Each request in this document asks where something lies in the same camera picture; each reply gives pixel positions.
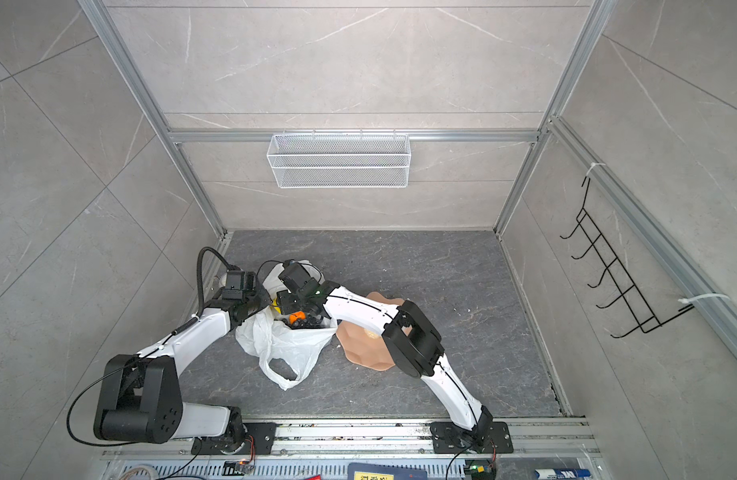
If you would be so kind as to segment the orange fake fruit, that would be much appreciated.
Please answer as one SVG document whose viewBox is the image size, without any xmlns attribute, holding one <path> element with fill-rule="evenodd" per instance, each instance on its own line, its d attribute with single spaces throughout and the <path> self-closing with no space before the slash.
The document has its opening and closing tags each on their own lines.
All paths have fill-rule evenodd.
<svg viewBox="0 0 737 480">
<path fill-rule="evenodd" d="M 308 316 L 303 311 L 298 311 L 288 316 L 288 322 L 292 329 L 302 328 L 308 322 Z"/>
</svg>

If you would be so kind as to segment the white plastic bag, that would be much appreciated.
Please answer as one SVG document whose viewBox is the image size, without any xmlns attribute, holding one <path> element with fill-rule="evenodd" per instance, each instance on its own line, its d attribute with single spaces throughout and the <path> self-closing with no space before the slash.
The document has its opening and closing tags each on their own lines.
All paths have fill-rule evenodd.
<svg viewBox="0 0 737 480">
<path fill-rule="evenodd" d="M 234 330 L 234 337 L 246 354 L 258 358 L 262 373 L 282 390 L 302 383 L 318 363 L 322 349 L 336 334 L 335 319 L 316 316 L 316 328 L 292 329 L 284 320 L 281 307 L 268 306 L 244 320 Z M 283 361 L 294 377 L 274 371 L 270 362 Z"/>
</svg>

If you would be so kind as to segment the pink scalloped plate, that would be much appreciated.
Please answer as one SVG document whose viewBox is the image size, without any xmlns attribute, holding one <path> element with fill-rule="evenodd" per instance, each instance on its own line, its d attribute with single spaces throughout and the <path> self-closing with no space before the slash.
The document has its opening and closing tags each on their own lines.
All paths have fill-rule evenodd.
<svg viewBox="0 0 737 480">
<path fill-rule="evenodd" d="M 350 362 L 376 371 L 395 365 L 382 333 L 402 304 L 402 299 L 387 299 L 377 292 L 364 297 L 345 287 L 330 293 L 326 307 L 333 318 L 340 320 L 336 337 Z"/>
</svg>

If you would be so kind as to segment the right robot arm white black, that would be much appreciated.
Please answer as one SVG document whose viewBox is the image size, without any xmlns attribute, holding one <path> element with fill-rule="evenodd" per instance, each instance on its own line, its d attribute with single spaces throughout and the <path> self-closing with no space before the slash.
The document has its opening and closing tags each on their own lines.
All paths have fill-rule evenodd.
<svg viewBox="0 0 737 480">
<path fill-rule="evenodd" d="M 336 282 L 318 280 L 308 266 L 286 260 L 278 274 L 304 311 L 348 322 L 378 335 L 395 366 L 425 383 L 445 407 L 456 442 L 462 448 L 480 448 L 486 442 L 493 417 L 453 371 L 440 333 L 422 310 L 410 300 L 399 305 L 384 304 Z"/>
</svg>

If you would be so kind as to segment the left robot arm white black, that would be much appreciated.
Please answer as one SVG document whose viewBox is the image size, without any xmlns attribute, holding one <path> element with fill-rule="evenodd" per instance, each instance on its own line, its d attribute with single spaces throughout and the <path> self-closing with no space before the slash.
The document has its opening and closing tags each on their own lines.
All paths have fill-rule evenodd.
<svg viewBox="0 0 737 480">
<path fill-rule="evenodd" d="M 246 448 L 248 428 L 237 407 L 184 401 L 180 375 L 204 350 L 268 305 L 268 294 L 254 272 L 232 269 L 226 284 L 210 299 L 198 293 L 198 312 L 164 339 L 136 354 L 108 361 L 100 386 L 92 431 L 96 441 L 80 439 L 66 416 L 74 442 L 92 447 L 162 444 L 194 438 L 197 454 L 232 454 Z"/>
</svg>

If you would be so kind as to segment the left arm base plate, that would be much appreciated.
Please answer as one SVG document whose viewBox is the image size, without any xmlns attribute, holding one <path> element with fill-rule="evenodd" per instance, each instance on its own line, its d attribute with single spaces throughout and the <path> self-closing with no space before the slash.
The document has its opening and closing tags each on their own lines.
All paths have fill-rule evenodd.
<svg viewBox="0 0 737 480">
<path fill-rule="evenodd" d="M 270 455 L 276 438 L 274 422 L 244 423 L 238 432 L 220 437 L 198 438 L 192 443 L 192 455 Z"/>
</svg>

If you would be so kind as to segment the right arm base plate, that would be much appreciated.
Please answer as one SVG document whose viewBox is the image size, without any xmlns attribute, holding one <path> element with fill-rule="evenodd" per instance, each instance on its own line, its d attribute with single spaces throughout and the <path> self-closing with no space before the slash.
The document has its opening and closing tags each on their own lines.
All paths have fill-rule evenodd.
<svg viewBox="0 0 737 480">
<path fill-rule="evenodd" d="M 511 434 L 504 422 L 491 422 L 479 433 L 465 431 L 452 422 L 432 422 L 429 430 L 436 454 L 456 454 L 463 450 L 478 454 L 514 452 Z"/>
</svg>

